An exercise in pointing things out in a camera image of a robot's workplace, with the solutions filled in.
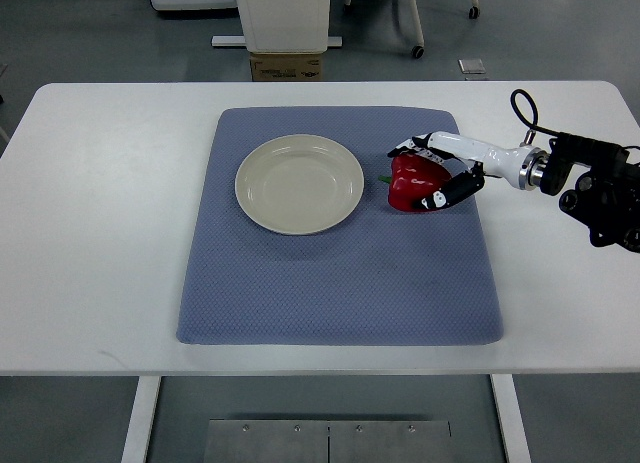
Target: cardboard box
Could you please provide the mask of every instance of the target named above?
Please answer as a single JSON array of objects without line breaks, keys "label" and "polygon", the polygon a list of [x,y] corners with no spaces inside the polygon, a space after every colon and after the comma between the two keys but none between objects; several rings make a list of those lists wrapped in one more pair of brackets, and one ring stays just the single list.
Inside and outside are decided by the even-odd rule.
[{"label": "cardboard box", "polygon": [[251,53],[253,81],[322,81],[322,54]]}]

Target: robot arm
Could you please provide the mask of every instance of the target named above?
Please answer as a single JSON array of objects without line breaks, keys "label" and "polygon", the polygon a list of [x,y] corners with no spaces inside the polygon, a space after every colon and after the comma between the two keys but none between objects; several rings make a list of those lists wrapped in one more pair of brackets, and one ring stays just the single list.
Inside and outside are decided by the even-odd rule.
[{"label": "robot arm", "polygon": [[424,198],[419,205],[433,210],[448,208],[468,198],[484,186],[484,177],[504,178],[514,188],[535,188],[536,171],[547,153],[530,144],[505,150],[483,141],[438,131],[413,137],[398,145],[388,156],[405,152],[417,153],[424,158],[442,164],[444,160],[457,158],[469,170],[454,176],[433,196]]},{"label": "robot arm", "polygon": [[[534,121],[528,122],[515,104],[517,95],[531,104]],[[614,143],[559,133],[537,125],[537,109],[524,90],[511,95],[518,117],[529,127],[525,141],[517,148],[503,149],[482,141],[435,132],[404,141],[388,156],[412,152],[442,164],[457,158],[469,169],[445,183],[432,196],[416,202],[416,207],[444,209],[468,198],[484,186],[484,177],[504,178],[514,188],[540,188],[555,196],[564,187],[574,165],[588,171],[577,181],[575,189],[560,197],[560,210],[586,225],[590,240],[601,247],[617,243],[640,253],[640,167],[627,163],[629,149]],[[553,138],[548,153],[531,143],[536,131]]]}]

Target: table top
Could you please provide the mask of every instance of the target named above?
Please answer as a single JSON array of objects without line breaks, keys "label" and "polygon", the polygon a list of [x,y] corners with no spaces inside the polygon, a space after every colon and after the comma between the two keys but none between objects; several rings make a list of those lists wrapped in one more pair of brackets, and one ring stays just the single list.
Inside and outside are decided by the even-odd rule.
[{"label": "table top", "polygon": [[[496,343],[199,346],[175,337],[204,174],[225,109],[435,108],[449,111],[461,134],[515,147],[525,133],[509,104],[516,88],[531,93],[547,128],[640,141],[620,93],[606,82],[41,88],[0,158],[0,374],[637,371],[640,256],[591,247],[588,230],[558,209],[557,197],[493,179],[476,199],[504,320]],[[536,144],[547,148],[547,139],[539,135]]]}]

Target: white plate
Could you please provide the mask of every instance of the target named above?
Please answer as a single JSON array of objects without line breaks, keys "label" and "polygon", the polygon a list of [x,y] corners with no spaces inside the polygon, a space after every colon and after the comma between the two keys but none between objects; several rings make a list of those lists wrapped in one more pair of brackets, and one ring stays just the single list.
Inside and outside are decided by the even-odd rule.
[{"label": "white plate", "polygon": [[315,135],[268,141],[244,159],[236,174],[236,197],[247,216],[285,235],[337,225],[358,205],[363,188],[356,157]]}]

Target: blue mat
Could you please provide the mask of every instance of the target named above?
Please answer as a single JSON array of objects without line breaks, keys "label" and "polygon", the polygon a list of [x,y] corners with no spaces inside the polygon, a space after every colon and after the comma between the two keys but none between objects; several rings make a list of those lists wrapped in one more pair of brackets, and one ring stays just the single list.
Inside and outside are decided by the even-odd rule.
[{"label": "blue mat", "polygon": [[[453,117],[404,107],[231,109],[207,169],[177,330],[192,344],[478,345],[502,337],[473,198],[430,214],[387,203],[386,153],[413,135],[457,133]],[[315,235],[284,236],[240,209],[242,160],[278,136],[335,140],[360,161],[356,210]],[[464,168],[450,168],[457,172]]]}]

